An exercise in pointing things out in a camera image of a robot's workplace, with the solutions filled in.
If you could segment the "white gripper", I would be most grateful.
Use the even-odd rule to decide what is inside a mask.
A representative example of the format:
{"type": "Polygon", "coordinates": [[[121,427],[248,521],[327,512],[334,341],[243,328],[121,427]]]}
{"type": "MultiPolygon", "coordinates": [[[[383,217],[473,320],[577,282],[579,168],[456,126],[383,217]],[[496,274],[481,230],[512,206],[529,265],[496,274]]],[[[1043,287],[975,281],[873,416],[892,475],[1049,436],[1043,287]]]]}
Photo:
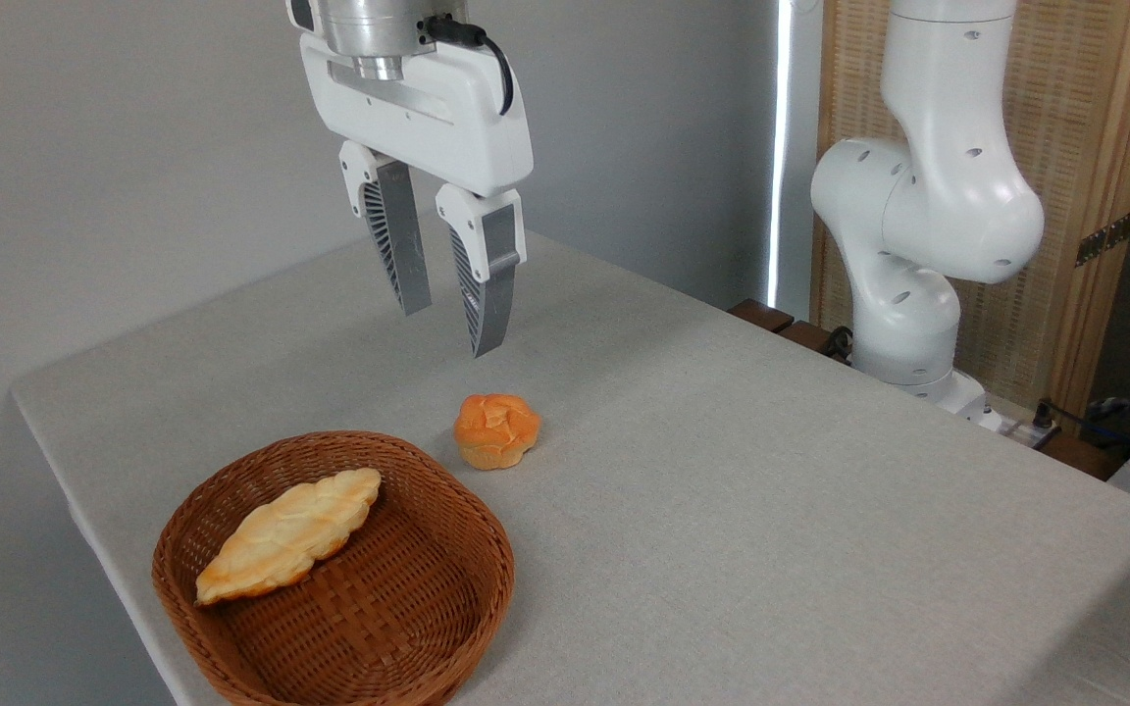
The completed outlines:
{"type": "Polygon", "coordinates": [[[315,35],[301,35],[299,53],[320,120],[348,139],[339,160],[351,213],[367,224],[405,316],[432,303],[412,166],[449,182],[436,204],[451,235],[473,356],[497,348],[516,267],[528,255],[521,197],[508,188],[534,168],[520,95],[499,115],[497,59],[444,44],[405,58],[401,80],[382,81],[359,76],[315,35]]]}

